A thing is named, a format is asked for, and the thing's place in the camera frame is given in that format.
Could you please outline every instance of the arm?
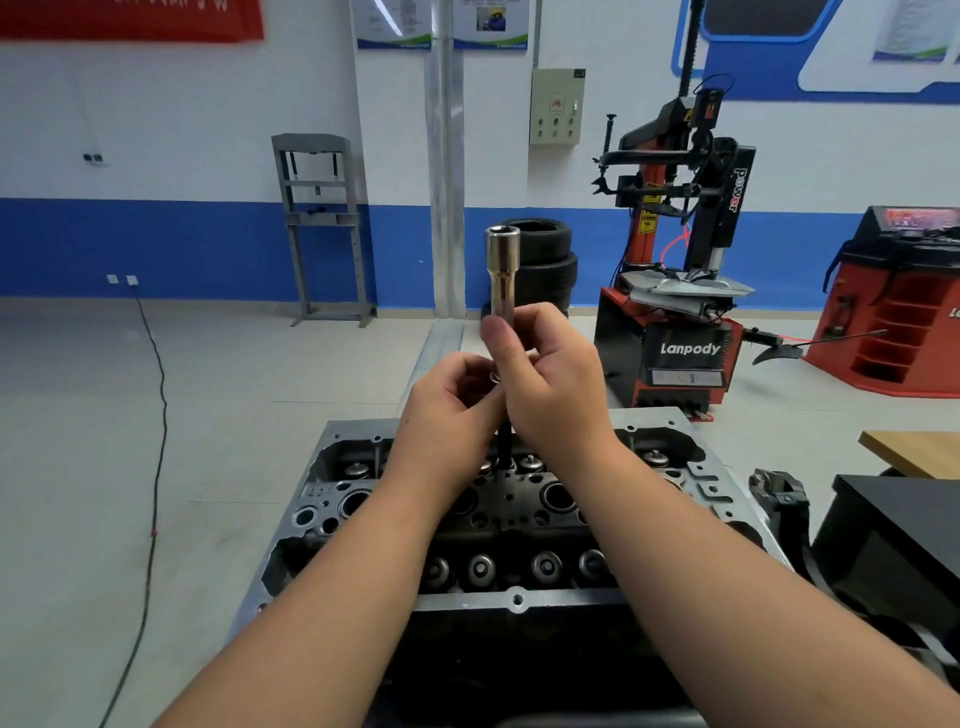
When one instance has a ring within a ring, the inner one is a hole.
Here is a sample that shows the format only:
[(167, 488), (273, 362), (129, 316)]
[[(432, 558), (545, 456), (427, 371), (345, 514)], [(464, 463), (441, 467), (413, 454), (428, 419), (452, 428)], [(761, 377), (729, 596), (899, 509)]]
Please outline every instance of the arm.
[[(586, 513), (620, 588), (712, 726), (956, 725), (960, 696), (691, 502), (612, 431), (596, 349), (552, 306), (483, 336), (511, 421)], [(603, 482), (603, 488), (594, 487)]]
[(455, 353), (414, 385), (373, 494), (156, 728), (363, 722), (416, 602), (437, 524), (505, 416), (500, 390), (482, 397), (490, 365)]

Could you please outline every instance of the gray tiled floor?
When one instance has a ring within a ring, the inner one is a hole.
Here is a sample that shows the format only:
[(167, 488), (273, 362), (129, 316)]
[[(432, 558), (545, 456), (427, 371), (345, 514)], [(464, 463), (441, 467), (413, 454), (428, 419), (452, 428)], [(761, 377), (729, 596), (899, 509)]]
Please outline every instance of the gray tiled floor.
[[(424, 320), (309, 322), (147, 303), (170, 436), (150, 624), (113, 726), (146, 726), (216, 652), (327, 420), (392, 417)], [(594, 320), (574, 317), (592, 337)], [(812, 321), (757, 321), (804, 336)], [(160, 437), (133, 302), (0, 300), (0, 725), (95, 725), (132, 646)], [(465, 350), (482, 352), (476, 322)], [(698, 425), (738, 478), (788, 470), (815, 524), (835, 473), (876, 473), (861, 429), (951, 429), (960, 400), (897, 400), (800, 361), (750, 366)]]

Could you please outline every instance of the wooden table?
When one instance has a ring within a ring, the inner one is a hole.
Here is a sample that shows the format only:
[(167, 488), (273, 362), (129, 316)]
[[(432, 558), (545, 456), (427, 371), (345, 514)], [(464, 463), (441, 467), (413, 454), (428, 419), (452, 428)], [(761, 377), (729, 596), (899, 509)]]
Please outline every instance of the wooden table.
[(864, 430), (860, 445), (907, 477), (960, 480), (960, 432)]

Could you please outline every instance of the gray shop press frame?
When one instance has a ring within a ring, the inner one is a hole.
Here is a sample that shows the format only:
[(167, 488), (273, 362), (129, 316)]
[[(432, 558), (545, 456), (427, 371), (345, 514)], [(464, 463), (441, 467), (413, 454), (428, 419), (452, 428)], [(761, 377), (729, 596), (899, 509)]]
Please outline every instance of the gray shop press frame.
[[(360, 245), (360, 215), (357, 212), (356, 187), (353, 177), (353, 157), (349, 139), (326, 133), (283, 133), (272, 136), (276, 175), (280, 182), (283, 216), (290, 239), (290, 253), (294, 259), (294, 276), (300, 295), (300, 316), (290, 326), (301, 321), (359, 321), (360, 328), (372, 321), (376, 305), (367, 300), (367, 282), (364, 276), (363, 249)], [(342, 174), (336, 180), (295, 180), (290, 175), (288, 154), (331, 154), (334, 169), (337, 155), (341, 156)], [(294, 187), (343, 187), (347, 192), (347, 212), (303, 212), (294, 204)], [(303, 255), (300, 250), (301, 227), (349, 228), (353, 248), (353, 276), (357, 285), (356, 303), (313, 303), (310, 301), (303, 273)]]

